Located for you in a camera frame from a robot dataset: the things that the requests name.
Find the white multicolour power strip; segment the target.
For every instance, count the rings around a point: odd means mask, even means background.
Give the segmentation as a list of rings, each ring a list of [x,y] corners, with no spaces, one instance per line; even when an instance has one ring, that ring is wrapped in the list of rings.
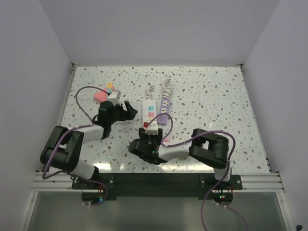
[[[143,100],[142,101],[142,122],[148,123],[156,117],[156,101]]]

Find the purple power strip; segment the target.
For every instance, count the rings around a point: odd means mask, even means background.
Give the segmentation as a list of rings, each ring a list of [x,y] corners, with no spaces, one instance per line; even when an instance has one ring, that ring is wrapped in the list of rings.
[[[168,116],[166,114],[169,113],[170,111],[170,106],[171,106],[171,101],[168,98],[162,98],[161,101],[161,106],[160,106],[160,114],[163,114],[161,116],[158,117],[157,119],[157,123],[160,126],[165,126],[167,124],[168,121]]]

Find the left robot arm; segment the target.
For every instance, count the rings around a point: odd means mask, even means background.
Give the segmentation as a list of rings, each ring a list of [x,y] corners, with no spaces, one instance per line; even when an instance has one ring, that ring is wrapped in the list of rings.
[[[66,173],[82,179],[89,189],[100,183],[99,170],[80,159],[83,144],[106,139],[116,122],[133,120],[138,111],[129,101],[124,104],[100,103],[98,114],[90,119],[90,125],[76,128],[55,126],[40,156],[45,165],[42,178],[51,178],[59,173]]]

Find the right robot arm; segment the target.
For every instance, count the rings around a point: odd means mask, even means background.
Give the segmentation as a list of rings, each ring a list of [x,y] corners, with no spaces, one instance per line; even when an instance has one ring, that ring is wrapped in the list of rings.
[[[139,138],[134,139],[128,151],[143,161],[160,165],[176,158],[192,157],[214,169],[214,183],[220,189],[231,184],[230,154],[228,138],[219,135],[219,131],[193,130],[192,137],[177,144],[164,144],[163,130],[158,134],[148,134],[139,128]]]

